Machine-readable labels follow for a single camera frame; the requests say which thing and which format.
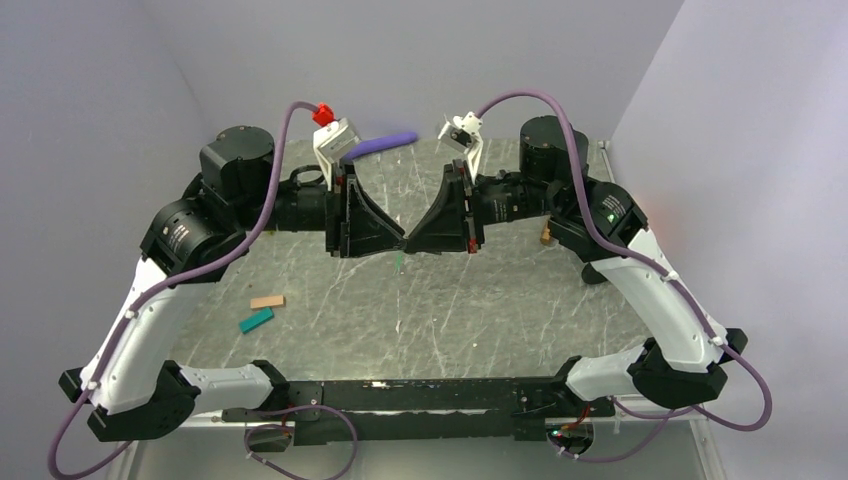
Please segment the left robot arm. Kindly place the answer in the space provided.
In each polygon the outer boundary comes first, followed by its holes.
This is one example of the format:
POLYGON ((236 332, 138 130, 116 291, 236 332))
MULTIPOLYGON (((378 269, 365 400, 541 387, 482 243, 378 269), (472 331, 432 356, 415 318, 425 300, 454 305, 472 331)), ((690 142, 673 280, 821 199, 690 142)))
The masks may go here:
POLYGON ((188 418, 252 410, 264 420, 289 403, 289 382, 271 363, 198 369, 169 358, 184 321, 264 231, 332 232, 333 193, 323 177, 282 179, 266 130, 235 126, 199 155, 201 170, 182 197, 154 217, 127 298, 102 346, 60 387, 101 442, 161 438, 188 418))

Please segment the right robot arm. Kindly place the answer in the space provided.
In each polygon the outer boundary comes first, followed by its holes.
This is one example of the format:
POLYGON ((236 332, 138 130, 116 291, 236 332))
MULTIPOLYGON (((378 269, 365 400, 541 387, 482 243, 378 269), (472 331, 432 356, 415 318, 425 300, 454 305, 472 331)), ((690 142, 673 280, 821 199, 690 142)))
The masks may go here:
POLYGON ((713 320, 665 259, 647 218, 621 186, 590 178, 575 134, 552 115, 521 128, 520 168, 479 171, 482 122, 448 119, 441 142, 459 156, 443 170, 438 195, 409 234, 409 254, 475 253, 489 225, 547 217, 551 235, 583 263, 583 280, 611 283, 649 329, 641 345, 600 357, 570 358, 551 390, 562 414, 602 397, 638 394, 666 409, 717 399, 747 337, 713 320))

